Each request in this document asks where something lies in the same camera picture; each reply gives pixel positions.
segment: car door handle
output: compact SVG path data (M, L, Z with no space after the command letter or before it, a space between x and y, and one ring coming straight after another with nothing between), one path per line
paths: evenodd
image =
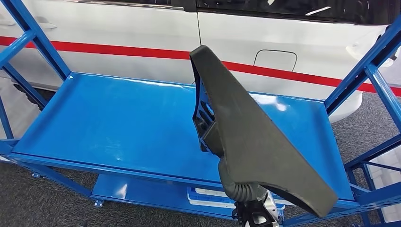
M10 20L6 20L6 19L0 19L0 25L14 26L15 22L14 21L10 21Z
M39 26L42 29L55 29L57 28L57 25L50 23L46 18L37 16L35 17L35 20L38 22Z
M13 26L13 25L15 25L15 24L16 24L15 21L7 20L7 19L3 16L3 14L0 13L0 25L3 25L3 26Z

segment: white car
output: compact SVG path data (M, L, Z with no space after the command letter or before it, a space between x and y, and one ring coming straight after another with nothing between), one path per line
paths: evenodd
M326 99L400 13L400 0L24 3L73 71L191 84L188 53L204 44L247 90L313 99ZM0 45L21 34L1 6ZM59 77L27 47L11 64L34 86L56 90ZM361 94L351 95L331 122L357 110Z

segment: black foam part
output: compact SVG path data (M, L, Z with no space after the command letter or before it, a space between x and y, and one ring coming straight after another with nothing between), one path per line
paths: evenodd
M214 112L230 178L259 183L318 217L326 216L337 201L333 190L211 49L200 46L190 57L197 86L202 80Z

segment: blue metal cart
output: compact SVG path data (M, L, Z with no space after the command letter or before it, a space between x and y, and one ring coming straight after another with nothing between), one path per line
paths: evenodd
M6 140L0 154L34 173L95 200L118 201L231 219L231 210L188 201L188 188L221 191L219 158L200 152L192 122L195 86L143 79L72 72L51 45L21 0L1 0L24 34L0 54L5 70L43 109L23 138L13 138L0 99ZM328 116L366 79L370 79L397 127L401 105L378 67L401 43L401 17L326 100L251 93L338 201L320 219L304 214L285 220L286 227L315 223L401 203L401 183L375 190L367 165L401 144L401 134L343 164ZM30 41L64 81L47 103L8 61ZM276 108L275 100L285 108ZM99 174L92 190L49 166ZM353 170L361 168L369 190L357 185ZM401 221L377 226L399 226Z

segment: blue metal frame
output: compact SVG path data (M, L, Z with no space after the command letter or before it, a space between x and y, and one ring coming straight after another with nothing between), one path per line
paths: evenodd
M61 79L66 80L71 75L71 71L62 60L61 56L54 49L50 41L47 39L39 25L35 22L34 18L30 15L21 0L0 0L7 8L13 18L21 26L24 34L15 40L8 48L0 53L0 68L5 70L21 87L38 103L41 108L47 105L47 102L38 94L38 92L13 68L8 61L15 56L15 54L23 49L30 41L33 41L37 49L49 62L49 64L58 73ZM401 16L389 27L384 35L378 42L368 51L362 60L355 66L355 68L345 77L340 85L333 91L333 93L324 101L327 114L336 110L342 102L349 97L366 79L370 79L374 88L377 90L380 98L382 99L385 107L393 118L397 127L401 130L401 105L386 84L382 75L378 71L379 66L400 46L401 43ZM5 112L2 100L0 98L0 119L3 128L7 135L7 140L0 140L0 155L9 157L14 146L18 143L17 139L13 139L11 127L9 125L7 114ZM400 168L372 163L371 160L397 146L401 145L401 134L397 135L390 140L380 144L379 146L371 149L370 151L356 157L354 160L346 163L344 168L349 178L349 186L354 193L354 200L339 200L331 213L323 219L318 219L311 214L301 215L295 218L286 220L284 226L298 226L300 224L315 223L322 220L331 218L343 217L350 214L363 213L362 218L366 226L370 226L369 218L366 211L376 210L379 211L381 226L398 226L401 222L384 223L383 214L379 208L391 206L393 204L401 203L401 183L376 189L372 179L369 176L367 165L374 165L378 167L388 168L396 171L401 171ZM95 166L87 163L77 163L66 160L57 160L47 157L30 156L26 154L13 153L11 161L18 165L29 169L34 172L35 176L44 176L52 181L55 181L74 192L87 196L93 200L97 200L97 206L103 200L113 200L120 202L128 202L142 205L149 205L142 202L125 201L118 198L103 197L100 195L92 194L91 190L79 185L78 183L70 180L69 178L53 171L47 166L70 168L75 170L84 170L95 172L105 175L123 175L135 176L140 179L157 179L162 182L174 183L183 185L185 187L202 186L205 189L220 190L221 184L216 182L202 182L193 179L177 179L167 175L153 175L145 172L135 172L127 169L110 168L105 166ZM353 171L357 168L362 168L366 178L369 190L360 187L356 180ZM221 214L209 215L227 218Z

